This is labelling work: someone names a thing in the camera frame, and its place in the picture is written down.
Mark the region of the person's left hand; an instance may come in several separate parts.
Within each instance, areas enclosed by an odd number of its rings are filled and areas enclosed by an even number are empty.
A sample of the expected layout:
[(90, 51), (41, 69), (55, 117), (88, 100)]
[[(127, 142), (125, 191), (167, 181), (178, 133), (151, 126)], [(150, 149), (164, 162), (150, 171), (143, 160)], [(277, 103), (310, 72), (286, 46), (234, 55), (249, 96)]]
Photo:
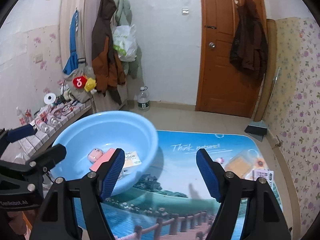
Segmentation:
[(29, 239), (36, 213), (34, 210), (7, 212), (9, 225), (20, 239)]

